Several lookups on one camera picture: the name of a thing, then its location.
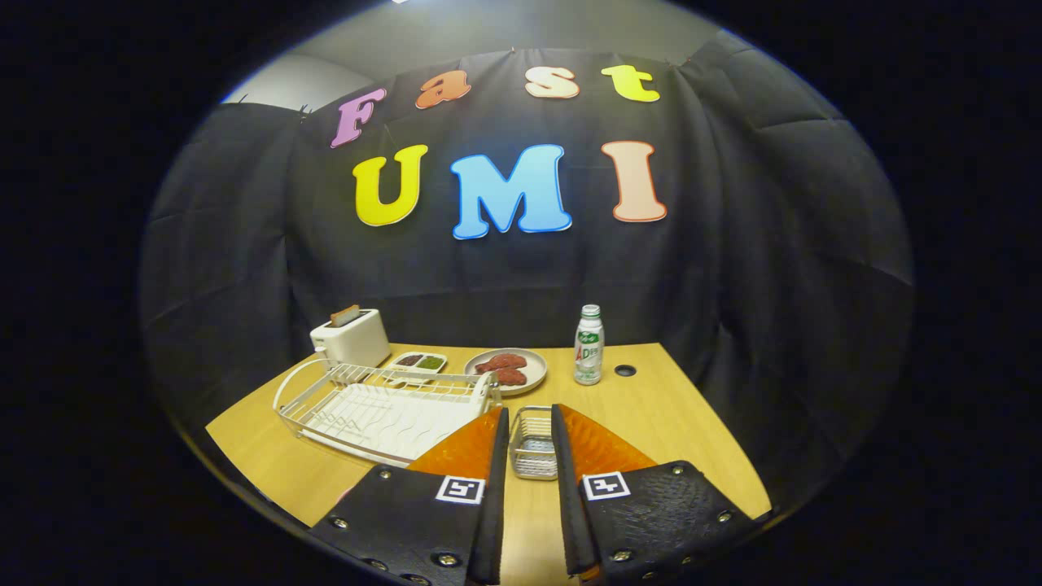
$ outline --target black backdrop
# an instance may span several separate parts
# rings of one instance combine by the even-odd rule
[[[600,70],[651,73],[653,103]],[[567,67],[578,97],[523,89]],[[466,96],[419,111],[418,89],[464,69]],[[338,106],[388,97],[337,149]],[[601,144],[652,144],[669,215],[622,223]],[[521,151],[559,144],[561,233],[455,241],[451,163],[486,154],[505,175]],[[403,221],[355,215],[351,170],[426,144],[421,195]],[[398,166],[380,176],[384,200]],[[571,343],[578,308],[601,304],[610,343],[661,341],[731,430],[777,510],[847,460],[896,380],[912,311],[903,221],[853,126],[805,82],[736,36],[679,66],[615,54],[473,55],[358,90],[302,119],[223,105],[164,184],[146,230],[142,322],[168,405],[190,434],[309,351],[308,331],[352,302],[381,310],[393,341]],[[654,400],[655,389],[637,400]]]

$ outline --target blue letter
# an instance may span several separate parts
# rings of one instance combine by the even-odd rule
[[[572,217],[561,204],[557,160],[565,154],[559,145],[530,146],[521,153],[510,179],[483,154],[465,156],[449,169],[460,177],[460,223],[452,228],[458,240],[481,238],[489,223],[481,220],[481,205],[496,228],[511,228],[514,214],[524,198],[521,231],[560,231],[572,225]]]

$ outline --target metal basket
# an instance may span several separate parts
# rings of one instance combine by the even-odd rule
[[[290,380],[319,362],[331,364],[297,397],[280,404]],[[272,409],[297,437],[405,467],[452,432],[500,405],[495,372],[410,372],[319,359],[287,375]]]
[[[522,479],[552,481],[557,478],[557,459],[550,435],[550,408],[522,407],[514,416],[511,463]]]

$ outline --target drink bottle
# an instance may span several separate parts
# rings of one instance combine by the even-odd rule
[[[604,362],[604,325],[600,306],[582,306],[579,326],[575,329],[575,382],[596,385]]]

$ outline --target green sauce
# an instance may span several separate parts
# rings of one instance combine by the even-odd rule
[[[443,364],[445,364],[444,360],[432,356],[428,356],[427,358],[421,360],[420,364],[417,364],[416,367],[437,369],[440,368]]]

